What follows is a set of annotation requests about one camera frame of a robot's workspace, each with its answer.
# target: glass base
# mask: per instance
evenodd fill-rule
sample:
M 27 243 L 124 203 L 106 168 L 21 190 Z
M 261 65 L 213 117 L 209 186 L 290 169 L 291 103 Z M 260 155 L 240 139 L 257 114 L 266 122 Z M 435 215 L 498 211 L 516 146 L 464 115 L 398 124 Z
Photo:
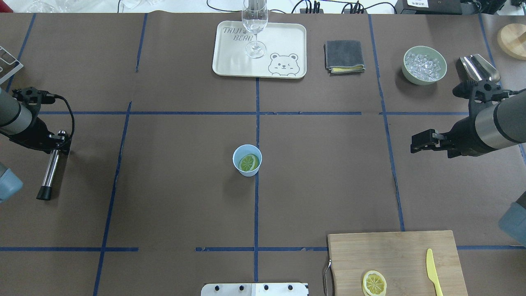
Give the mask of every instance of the glass base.
M 261 41 L 252 41 L 245 47 L 245 53 L 251 58 L 260 58 L 265 55 L 267 47 Z

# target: blue tape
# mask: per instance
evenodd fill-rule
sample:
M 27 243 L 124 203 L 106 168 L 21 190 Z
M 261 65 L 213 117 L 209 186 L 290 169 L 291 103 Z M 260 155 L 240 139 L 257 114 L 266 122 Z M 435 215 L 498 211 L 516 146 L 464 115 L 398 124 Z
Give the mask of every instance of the blue tape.
M 69 111 L 41 111 L 43 115 L 69 115 Z M 73 111 L 74 115 L 126 115 L 126 111 Z
M 111 247 L 111 248 L 104 248 L 104 252 L 138 252 L 139 248 L 119 248 L 119 247 Z
M 140 34 L 139 50 L 137 51 L 137 64 L 135 65 L 135 72 L 139 72 L 140 53 L 143 50 L 144 31 L 146 30 L 146 21 L 148 20 L 148 14 L 144 14 L 143 30 Z
M 0 252 L 100 252 L 102 248 L 68 246 L 0 246 Z M 139 248 L 106 248 L 105 252 L 138 252 Z
M 391 146 L 391 135 L 389 133 L 389 123 L 387 122 L 387 111 L 386 111 L 386 104 L 383 99 L 383 91 L 382 86 L 380 84 L 380 66 L 378 65 L 378 55 L 376 52 L 376 44 L 375 44 L 375 34 L 372 28 L 372 18 L 371 15 L 368 15 L 369 17 L 369 29 L 371 31 L 371 43 L 372 43 L 372 51 L 375 56 L 375 66 L 376 66 L 376 76 L 377 76 L 377 83 L 378 83 L 378 91 L 380 93 L 381 102 L 382 102 L 382 116 L 383 116 L 383 124 L 386 129 L 386 137 L 387 137 L 387 148 L 389 149 L 389 160 L 391 162 L 391 173 L 393 175 L 394 179 L 394 186 L 396 189 L 396 199 L 398 202 L 398 219 L 400 220 L 400 230 L 405 231 L 406 227 L 403 224 L 403 212 L 402 212 L 402 203 L 400 201 L 400 191 L 398 189 L 398 178 L 396 176 L 396 167 L 395 167 L 395 158 L 393 157 L 393 150 Z
M 329 250 L 326 246 L 262 246 L 259 248 L 261 252 L 298 252 L 298 251 L 314 251 L 327 252 Z
M 260 112 L 261 115 L 362 115 L 361 112 Z
M 106 249 L 106 242 L 108 240 L 108 232 L 109 232 L 109 224 L 112 220 L 112 212 L 113 212 L 113 203 L 115 200 L 115 193 L 117 192 L 117 179 L 119 177 L 120 172 L 120 163 L 123 159 L 123 148 L 124 148 L 124 141 L 126 139 L 126 132 L 128 130 L 128 121 L 130 118 L 130 110 L 132 109 L 131 106 L 132 103 L 129 102 L 128 104 L 128 110 L 126 111 L 126 119 L 124 120 L 124 128 L 123 128 L 123 136 L 120 139 L 120 149 L 119 149 L 119 156 L 117 159 L 117 168 L 115 169 L 115 177 L 113 179 L 113 186 L 112 186 L 112 196 L 109 200 L 109 207 L 108 207 L 108 216 L 106 218 L 106 227 L 104 228 L 104 236 L 102 240 L 102 249 L 100 251 L 100 257 L 99 257 L 99 265 L 97 268 L 97 277 L 95 278 L 95 287 L 93 288 L 93 296 L 96 296 L 98 293 L 98 286 L 100 282 L 100 274 L 102 273 L 102 266 L 104 263 L 104 252 Z
M 35 23 L 36 13 L 33 14 L 33 17 L 31 18 L 31 22 L 29 23 L 29 27 L 27 28 L 26 37 L 24 38 L 24 42 L 22 42 L 22 47 L 20 48 L 20 52 L 18 53 L 17 60 L 20 62 L 22 58 L 22 53 L 24 52 L 24 49 L 26 48 L 27 40 L 29 39 L 29 34 L 31 33 L 31 29 L 33 28 L 33 24 Z M 13 82 L 13 79 L 15 76 L 11 76 L 9 78 L 9 82 L 7 82 L 7 88 L 5 91 L 8 93 L 9 89 L 11 88 L 11 83 Z
M 520 245 L 457 245 L 457 250 L 526 250 Z
M 479 13 L 479 23 L 480 29 L 482 30 L 482 37 L 484 38 L 484 43 L 486 44 L 486 49 L 488 50 L 488 55 L 490 56 L 490 61 L 493 67 L 495 67 L 495 61 L 493 60 L 493 55 L 491 54 L 490 44 L 488 43 L 488 38 L 486 37 L 486 30 L 484 28 L 484 22 L 482 21 L 482 14 Z
M 463 115 L 468 116 L 469 112 L 380 112 L 379 115 Z
M 100 248 L 76 248 L 53 246 L 3 246 L 0 252 L 100 252 Z
M 41 111 L 44 115 L 69 115 L 68 111 Z M 126 111 L 74 111 L 75 115 L 126 115 Z M 131 111 L 130 115 L 258 115 L 258 111 Z M 259 112 L 259 115 L 362 115 L 361 112 Z
M 196 252 L 254 252 L 251 246 L 220 246 L 196 248 Z
M 131 115 L 256 115 L 256 112 L 133 111 Z
M 256 147 L 259 148 L 259 78 L 256 78 Z M 254 200 L 254 283 L 259 281 L 259 172 L 256 173 Z
M 259 148 L 259 77 L 256 78 L 256 147 Z
M 524 151 L 524 145 L 519 144 L 519 149 L 521 150 L 522 160 L 524 160 L 524 165 L 526 165 L 526 152 Z

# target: metal rod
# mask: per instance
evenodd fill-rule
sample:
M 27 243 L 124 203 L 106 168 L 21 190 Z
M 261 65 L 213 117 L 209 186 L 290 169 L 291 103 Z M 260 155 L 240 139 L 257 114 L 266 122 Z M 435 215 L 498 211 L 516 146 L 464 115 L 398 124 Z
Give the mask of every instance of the metal rod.
M 57 134 L 61 135 L 67 133 L 66 131 L 60 130 Z M 51 199 L 53 178 L 55 177 L 55 172 L 57 171 L 59 158 L 60 151 L 58 149 L 51 151 L 51 156 L 49 157 L 49 162 L 47 163 L 46 175 L 44 176 L 44 181 L 42 182 L 42 186 L 40 187 L 40 191 L 38 192 L 36 199 L 44 201 Z

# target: wooden board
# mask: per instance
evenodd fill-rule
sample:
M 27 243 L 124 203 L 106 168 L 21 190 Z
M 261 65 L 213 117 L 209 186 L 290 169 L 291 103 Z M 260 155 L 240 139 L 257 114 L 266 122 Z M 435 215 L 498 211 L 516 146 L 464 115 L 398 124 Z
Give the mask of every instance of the wooden board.
M 335 296 L 363 295 L 361 279 L 377 270 L 386 278 L 386 296 L 432 296 L 426 251 L 433 249 L 442 292 L 467 296 L 453 232 L 415 231 L 329 234 Z
M 509 24 L 497 33 L 500 48 L 510 56 L 526 60 L 526 25 Z

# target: water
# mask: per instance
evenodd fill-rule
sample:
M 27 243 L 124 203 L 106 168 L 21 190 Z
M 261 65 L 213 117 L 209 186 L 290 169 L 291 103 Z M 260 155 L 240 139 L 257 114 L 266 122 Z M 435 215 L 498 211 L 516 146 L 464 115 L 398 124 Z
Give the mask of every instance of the water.
M 409 73 L 424 81 L 437 81 L 440 78 L 442 67 L 436 58 L 429 55 L 410 53 L 404 61 Z
M 267 26 L 267 21 L 261 19 L 243 19 L 243 25 L 247 31 L 252 34 L 258 34 Z

